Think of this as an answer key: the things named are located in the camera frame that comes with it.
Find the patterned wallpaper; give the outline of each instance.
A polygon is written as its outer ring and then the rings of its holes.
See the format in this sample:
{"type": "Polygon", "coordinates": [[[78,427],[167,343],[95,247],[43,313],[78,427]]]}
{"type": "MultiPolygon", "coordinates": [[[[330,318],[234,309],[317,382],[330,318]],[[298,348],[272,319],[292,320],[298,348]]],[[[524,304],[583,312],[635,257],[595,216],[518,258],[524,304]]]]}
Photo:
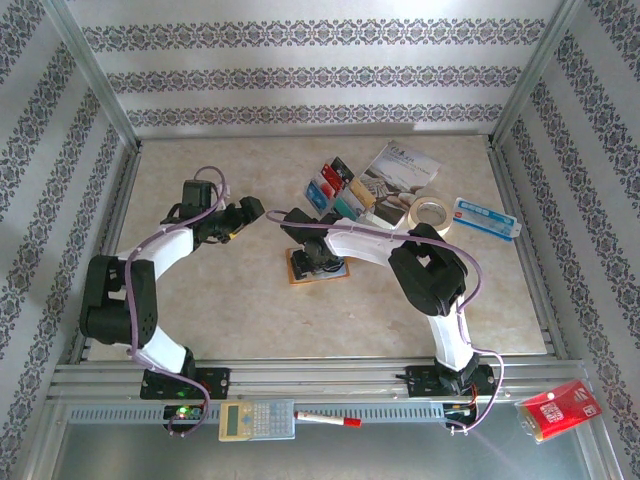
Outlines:
{"type": "Polygon", "coordinates": [[[640,9],[590,0],[502,145],[571,355],[640,478],[640,9]]]}
{"type": "Polygon", "coordinates": [[[534,2],[69,7],[137,134],[149,138],[391,124],[401,133],[489,133],[559,0],[526,3],[534,2]]]}
{"type": "Polygon", "coordinates": [[[0,479],[33,434],[131,155],[37,0],[0,0],[0,479]]]}

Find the cable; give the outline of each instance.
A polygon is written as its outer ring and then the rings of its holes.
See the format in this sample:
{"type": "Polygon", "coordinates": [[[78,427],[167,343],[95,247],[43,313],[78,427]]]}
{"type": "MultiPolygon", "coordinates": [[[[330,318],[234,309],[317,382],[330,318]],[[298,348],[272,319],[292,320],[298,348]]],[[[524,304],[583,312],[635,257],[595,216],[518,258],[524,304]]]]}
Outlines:
{"type": "Polygon", "coordinates": [[[480,425],[480,423],[487,417],[487,415],[491,411],[491,408],[493,407],[498,397],[498,392],[502,387],[502,379],[504,378],[504,361],[502,360],[502,357],[500,356],[500,354],[498,354],[497,352],[494,352],[493,350],[483,350],[483,349],[474,347],[471,344],[471,340],[467,336],[467,333],[462,324],[462,312],[464,311],[465,307],[469,305],[469,303],[471,303],[478,296],[483,285],[482,267],[480,267],[480,264],[476,261],[476,259],[473,258],[470,254],[468,254],[464,250],[462,250],[460,247],[456,247],[455,245],[451,245],[449,243],[446,243],[440,240],[432,240],[430,238],[417,237],[413,235],[404,235],[404,234],[397,235],[390,231],[378,230],[378,229],[355,225],[355,224],[354,225],[334,225],[334,224],[323,224],[323,223],[298,223],[298,222],[289,222],[289,221],[281,220],[277,217],[274,217],[274,215],[286,215],[287,213],[288,212],[285,212],[284,210],[270,210],[265,214],[265,216],[270,221],[285,227],[316,228],[316,229],[322,229],[322,230],[342,230],[347,232],[360,232],[360,233],[365,233],[367,235],[371,235],[373,237],[387,238],[392,240],[402,240],[403,242],[426,243],[428,245],[442,247],[447,250],[450,250],[455,254],[461,256],[465,260],[467,260],[473,266],[478,276],[478,283],[476,284],[476,288],[474,288],[474,290],[466,298],[466,300],[464,300],[456,308],[456,313],[458,317],[458,329],[460,330],[460,336],[462,337],[462,340],[471,347],[471,350],[473,350],[473,352],[479,355],[491,355],[498,360],[498,363],[500,364],[500,377],[498,378],[498,384],[496,385],[496,390],[491,396],[491,398],[489,399],[489,403],[487,403],[487,407],[484,409],[482,414],[480,414],[480,416],[476,418],[476,420],[471,425],[468,425],[468,426],[464,425],[458,430],[455,430],[453,427],[451,427],[451,432],[452,433],[463,432],[466,434],[466,432],[473,430],[475,427],[480,425]]]}
{"type": "MultiPolygon", "coordinates": [[[[214,170],[218,175],[220,175],[220,191],[224,192],[227,186],[227,182],[225,179],[224,174],[222,173],[222,171],[218,168],[218,167],[214,167],[214,166],[206,166],[206,167],[202,167],[200,169],[198,169],[198,171],[196,172],[196,174],[194,175],[194,179],[197,179],[198,175],[205,171],[205,170],[214,170]]],[[[136,257],[140,254],[140,252],[142,252],[142,250],[144,250],[146,247],[148,247],[150,244],[152,244],[153,242],[155,242],[158,238],[162,237],[163,235],[167,234],[167,233],[171,233],[175,230],[178,230],[180,228],[186,227],[191,225],[192,223],[198,222],[200,220],[202,220],[203,218],[207,217],[209,214],[213,213],[216,208],[218,208],[218,205],[220,205],[220,202],[222,200],[222,195],[218,195],[218,191],[217,189],[216,191],[216,196],[217,199],[214,202],[214,204],[208,208],[207,210],[205,210],[204,212],[200,213],[199,215],[196,215],[193,218],[190,218],[188,220],[185,220],[184,222],[175,224],[175,225],[171,225],[169,227],[166,228],[162,228],[161,230],[158,230],[156,233],[154,233],[153,235],[151,235],[149,238],[143,240],[142,242],[140,242],[138,244],[138,246],[136,248],[133,249],[133,251],[131,252],[131,254],[127,257],[127,261],[125,262],[124,265],[124,284],[125,284],[125,290],[126,290],[126,294],[127,294],[127,304],[129,306],[129,315],[131,316],[131,349],[129,350],[129,355],[131,355],[131,359],[138,363],[139,365],[151,370],[152,372],[155,373],[160,373],[162,375],[165,375],[167,377],[173,378],[175,380],[179,380],[181,382],[187,383],[189,385],[192,385],[196,388],[198,388],[200,391],[202,391],[202,393],[204,394],[204,408],[202,410],[202,416],[200,417],[200,420],[193,426],[191,427],[189,430],[187,430],[186,432],[182,432],[180,433],[181,437],[186,437],[187,435],[190,435],[191,433],[195,432],[200,425],[202,425],[206,418],[207,418],[207,414],[209,413],[209,408],[211,405],[211,397],[209,396],[209,392],[207,391],[207,389],[205,387],[203,387],[202,385],[200,385],[198,382],[191,380],[190,378],[184,377],[180,374],[176,374],[176,373],[172,373],[169,372],[168,370],[164,370],[162,368],[156,367],[155,365],[145,361],[144,359],[140,358],[138,356],[138,339],[139,339],[139,335],[138,335],[138,312],[136,310],[136,301],[135,301],[135,297],[134,297],[134,293],[133,293],[133,286],[132,286],[132,281],[131,281],[131,265],[133,263],[133,261],[136,259],[136,257]]],[[[168,430],[169,430],[169,435],[173,435],[174,431],[171,430],[171,425],[173,423],[173,418],[171,419],[172,421],[169,422],[169,426],[168,426],[168,430]]]]}

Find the purple cable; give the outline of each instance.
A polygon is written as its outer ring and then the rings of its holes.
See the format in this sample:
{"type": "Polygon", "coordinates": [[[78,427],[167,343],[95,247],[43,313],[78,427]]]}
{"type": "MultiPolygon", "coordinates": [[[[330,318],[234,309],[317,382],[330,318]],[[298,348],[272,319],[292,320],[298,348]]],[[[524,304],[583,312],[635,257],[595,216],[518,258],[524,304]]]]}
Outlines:
{"type": "MultiPolygon", "coordinates": [[[[220,184],[221,184],[221,188],[220,190],[222,192],[224,192],[226,186],[227,186],[227,182],[226,179],[224,177],[224,174],[222,173],[222,171],[218,168],[218,167],[214,167],[214,166],[206,166],[206,167],[202,167],[200,169],[198,169],[198,171],[196,172],[196,174],[194,175],[194,180],[197,180],[198,175],[205,171],[205,170],[214,170],[215,172],[218,173],[218,175],[220,175],[220,184]]],[[[133,261],[136,259],[136,257],[140,254],[140,252],[142,252],[142,250],[144,250],[145,247],[149,246],[151,243],[153,243],[154,241],[156,241],[158,238],[160,238],[161,236],[163,236],[166,233],[171,233],[175,230],[178,230],[179,228],[183,228],[186,227],[188,225],[191,225],[192,223],[195,223],[199,220],[202,220],[203,218],[205,218],[206,216],[208,216],[209,214],[211,214],[212,212],[214,212],[216,210],[216,208],[218,208],[218,205],[220,205],[220,202],[222,201],[222,195],[219,195],[218,198],[216,199],[216,201],[214,202],[214,204],[208,208],[207,210],[205,210],[204,212],[202,212],[199,215],[196,215],[193,218],[190,218],[189,220],[185,220],[184,222],[175,224],[175,225],[171,225],[167,228],[163,228],[161,230],[158,230],[156,233],[154,233],[153,235],[151,235],[149,238],[147,238],[146,240],[143,240],[142,242],[140,242],[140,244],[138,244],[138,246],[136,248],[133,249],[133,251],[131,252],[131,254],[129,254],[129,257],[127,257],[127,261],[124,265],[124,284],[125,284],[125,290],[127,292],[127,303],[129,305],[129,314],[131,316],[131,349],[129,354],[131,355],[131,359],[136,362],[138,365],[141,365],[145,368],[148,368],[149,370],[156,372],[156,373],[160,373],[162,375],[166,375],[167,377],[179,380],[181,382],[187,383],[189,385],[192,385],[198,389],[200,389],[200,391],[202,391],[202,393],[204,394],[204,408],[202,410],[202,416],[200,417],[200,420],[198,421],[198,423],[196,423],[193,427],[191,427],[189,430],[187,430],[186,432],[182,432],[180,434],[181,437],[186,437],[187,435],[190,435],[191,433],[193,433],[195,430],[197,430],[200,425],[202,425],[204,423],[204,421],[206,420],[207,414],[209,412],[209,406],[211,403],[211,398],[209,397],[209,392],[207,391],[206,388],[204,388],[204,386],[200,385],[198,382],[195,382],[193,380],[191,380],[190,378],[184,377],[182,375],[176,374],[176,373],[172,373],[169,372],[168,370],[164,370],[162,368],[158,368],[152,364],[150,364],[149,362],[146,362],[145,360],[141,359],[138,356],[138,312],[136,310],[136,301],[135,301],[135,297],[133,294],[133,286],[131,283],[131,264],[133,263],[133,261]]],[[[173,423],[173,418],[171,419],[171,421],[169,422],[169,434],[173,435],[173,430],[171,430],[171,425],[173,423]]]]}
{"type": "Polygon", "coordinates": [[[484,409],[482,414],[471,425],[469,426],[465,425],[464,428],[461,428],[460,430],[453,430],[452,428],[452,431],[466,433],[469,430],[473,430],[475,427],[477,427],[480,424],[480,422],[482,422],[486,418],[486,416],[489,414],[489,411],[493,407],[498,397],[498,392],[502,387],[502,379],[504,377],[504,361],[502,360],[502,357],[500,356],[500,354],[497,352],[494,352],[493,350],[481,350],[471,345],[471,340],[467,336],[462,325],[462,311],[465,309],[467,305],[469,305],[469,303],[471,303],[471,301],[474,298],[478,296],[478,294],[480,293],[480,289],[482,288],[482,276],[483,276],[482,268],[480,267],[480,264],[476,261],[476,259],[473,258],[470,254],[468,254],[464,250],[462,250],[460,247],[456,247],[455,245],[451,245],[446,242],[441,242],[440,240],[432,240],[430,238],[417,237],[413,235],[396,235],[393,232],[377,230],[377,229],[368,228],[366,226],[359,226],[359,225],[347,226],[347,225],[333,225],[333,224],[323,224],[323,223],[297,223],[297,222],[288,222],[286,220],[280,220],[279,218],[274,217],[274,215],[286,215],[287,213],[288,212],[285,212],[284,210],[270,210],[265,214],[265,216],[267,217],[267,219],[271,220],[272,222],[278,223],[280,225],[284,225],[285,227],[317,228],[322,230],[342,230],[347,232],[360,232],[360,233],[366,233],[367,235],[371,235],[373,237],[388,238],[392,240],[402,240],[403,242],[426,243],[428,245],[434,245],[436,247],[442,247],[447,250],[451,250],[452,252],[456,253],[457,255],[460,255],[462,258],[467,260],[473,266],[473,268],[476,270],[476,273],[478,275],[478,283],[476,284],[476,288],[473,290],[473,292],[471,292],[471,294],[467,297],[467,299],[464,302],[462,302],[462,304],[458,305],[456,309],[456,313],[458,317],[458,330],[460,331],[460,336],[462,337],[462,340],[467,345],[469,345],[474,352],[481,355],[491,355],[498,359],[498,363],[500,364],[500,377],[498,378],[496,391],[489,399],[489,403],[487,403],[487,408],[484,409]]]}

